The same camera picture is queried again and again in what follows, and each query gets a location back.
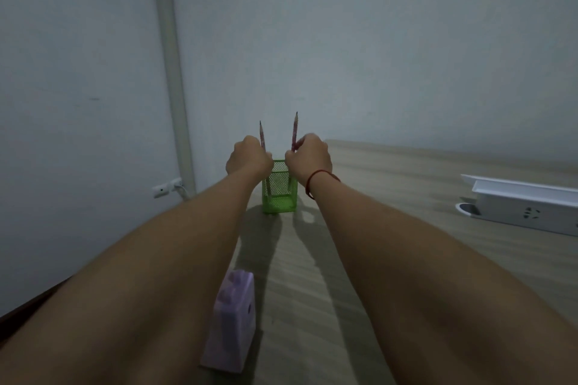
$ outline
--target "hand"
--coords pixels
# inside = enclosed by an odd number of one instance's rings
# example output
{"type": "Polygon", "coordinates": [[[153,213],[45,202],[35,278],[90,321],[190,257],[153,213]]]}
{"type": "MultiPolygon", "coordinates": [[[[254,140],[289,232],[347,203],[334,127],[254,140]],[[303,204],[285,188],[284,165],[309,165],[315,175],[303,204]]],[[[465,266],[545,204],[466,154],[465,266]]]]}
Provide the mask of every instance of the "hand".
{"type": "Polygon", "coordinates": [[[235,150],[225,169],[229,175],[239,171],[247,172],[259,182],[273,170],[273,157],[270,152],[263,151],[256,137],[248,135],[242,142],[235,143],[235,150]]]}
{"type": "Polygon", "coordinates": [[[297,178],[301,185],[307,184],[307,180],[316,170],[333,171],[327,143],[317,134],[306,134],[295,144],[295,148],[297,152],[285,153],[285,164],[289,168],[289,175],[297,178]]]}

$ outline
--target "left hand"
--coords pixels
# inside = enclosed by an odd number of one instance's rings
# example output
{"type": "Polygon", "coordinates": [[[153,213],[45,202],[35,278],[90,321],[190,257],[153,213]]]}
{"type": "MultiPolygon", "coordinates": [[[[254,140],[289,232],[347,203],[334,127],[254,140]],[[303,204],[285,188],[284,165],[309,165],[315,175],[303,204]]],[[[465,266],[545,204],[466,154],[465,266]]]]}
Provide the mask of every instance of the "left hand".
{"type": "Polygon", "coordinates": [[[235,143],[226,170],[229,175],[245,171],[254,175],[255,180],[262,181],[273,170],[273,157],[270,152],[263,151],[256,137],[248,135],[242,142],[235,143]]]}

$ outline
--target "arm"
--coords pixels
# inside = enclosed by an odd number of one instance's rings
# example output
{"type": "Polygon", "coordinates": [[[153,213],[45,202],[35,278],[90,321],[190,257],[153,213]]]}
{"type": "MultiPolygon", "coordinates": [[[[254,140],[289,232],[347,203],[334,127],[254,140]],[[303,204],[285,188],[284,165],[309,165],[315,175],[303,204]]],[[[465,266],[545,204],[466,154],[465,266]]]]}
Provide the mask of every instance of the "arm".
{"type": "Polygon", "coordinates": [[[196,367],[250,194],[273,168],[254,137],[228,177],[105,250],[0,352],[4,384],[180,383],[196,367]]]}
{"type": "MultiPolygon", "coordinates": [[[[313,134],[285,161],[301,184],[331,171],[313,134]]],[[[311,192],[402,383],[575,383],[578,333],[509,272],[329,174],[311,192]]]]}

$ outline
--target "white wall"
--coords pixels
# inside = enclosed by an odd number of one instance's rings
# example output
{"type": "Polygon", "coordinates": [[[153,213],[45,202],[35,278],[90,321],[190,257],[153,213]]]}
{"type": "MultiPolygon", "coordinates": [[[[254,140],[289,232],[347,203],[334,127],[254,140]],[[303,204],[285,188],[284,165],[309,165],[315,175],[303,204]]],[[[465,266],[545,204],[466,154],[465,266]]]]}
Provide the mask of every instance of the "white wall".
{"type": "Polygon", "coordinates": [[[300,134],[578,162],[578,0],[175,0],[199,190],[300,134]]]}
{"type": "Polygon", "coordinates": [[[0,0],[0,315],[179,201],[154,0],[0,0]]]}

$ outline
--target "right hand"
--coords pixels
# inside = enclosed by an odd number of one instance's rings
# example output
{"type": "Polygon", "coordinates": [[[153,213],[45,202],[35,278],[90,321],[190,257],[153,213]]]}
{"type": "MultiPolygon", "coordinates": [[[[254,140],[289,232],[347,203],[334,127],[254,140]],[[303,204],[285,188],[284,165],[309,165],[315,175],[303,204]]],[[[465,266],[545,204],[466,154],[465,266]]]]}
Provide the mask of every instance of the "right hand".
{"type": "Polygon", "coordinates": [[[289,169],[289,175],[297,178],[301,185],[305,186],[316,170],[333,171],[327,143],[317,134],[306,134],[295,144],[295,148],[297,152],[285,152],[285,164],[289,169]]]}

